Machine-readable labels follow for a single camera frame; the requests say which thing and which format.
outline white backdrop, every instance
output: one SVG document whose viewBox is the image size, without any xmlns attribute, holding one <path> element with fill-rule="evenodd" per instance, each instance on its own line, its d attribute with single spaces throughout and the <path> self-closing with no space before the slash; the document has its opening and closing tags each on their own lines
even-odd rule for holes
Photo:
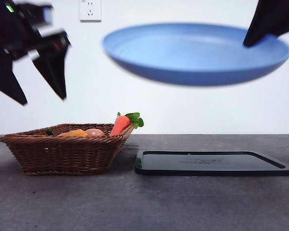
<svg viewBox="0 0 289 231">
<path fill-rule="evenodd" d="M 42 34 L 64 28 L 72 44 L 66 57 L 67 100 L 56 96 L 29 57 L 15 62 L 28 105 L 0 92 L 0 134 L 60 123 L 112 123 L 118 111 L 141 113 L 145 126 L 133 134 L 289 134 L 289 60 L 252 82 L 183 87 L 128 73 L 105 55 L 100 43 L 115 29 L 145 23 L 248 28 L 257 0 L 102 0 L 101 23 L 80 23 L 78 0 L 48 2 L 54 6 L 53 27 Z M 281 38 L 289 44 L 289 33 Z"/>
</svg>

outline wall outlet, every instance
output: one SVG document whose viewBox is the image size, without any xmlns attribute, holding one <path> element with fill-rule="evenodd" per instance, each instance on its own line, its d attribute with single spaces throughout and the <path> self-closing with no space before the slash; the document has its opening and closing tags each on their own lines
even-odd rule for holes
<svg viewBox="0 0 289 231">
<path fill-rule="evenodd" d="M 102 20 L 101 0 L 79 0 L 79 17 L 81 22 Z"/>
</svg>

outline gray table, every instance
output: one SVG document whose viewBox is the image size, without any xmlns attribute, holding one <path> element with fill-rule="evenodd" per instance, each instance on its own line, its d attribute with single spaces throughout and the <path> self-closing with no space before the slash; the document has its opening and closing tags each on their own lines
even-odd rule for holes
<svg viewBox="0 0 289 231">
<path fill-rule="evenodd" d="M 0 143 L 0 231 L 289 231 L 289 177 L 142 176 L 139 149 L 253 150 L 289 164 L 289 135 L 131 135 L 100 176 L 25 176 Z"/>
</svg>

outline plastic tray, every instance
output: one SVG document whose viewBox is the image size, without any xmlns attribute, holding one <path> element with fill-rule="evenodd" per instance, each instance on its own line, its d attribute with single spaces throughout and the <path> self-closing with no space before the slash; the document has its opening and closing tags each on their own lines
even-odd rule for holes
<svg viewBox="0 0 289 231">
<path fill-rule="evenodd" d="M 288 164 L 248 151 L 139 151 L 134 170 L 142 175 L 289 176 Z"/>
</svg>

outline brown egg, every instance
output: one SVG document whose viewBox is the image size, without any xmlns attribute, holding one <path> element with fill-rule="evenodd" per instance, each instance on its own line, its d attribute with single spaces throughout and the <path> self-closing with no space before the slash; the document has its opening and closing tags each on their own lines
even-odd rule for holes
<svg viewBox="0 0 289 231">
<path fill-rule="evenodd" d="M 105 135 L 102 130 L 96 129 L 96 128 L 88 129 L 88 130 L 86 130 L 86 133 L 88 134 L 89 137 L 104 136 Z"/>
</svg>

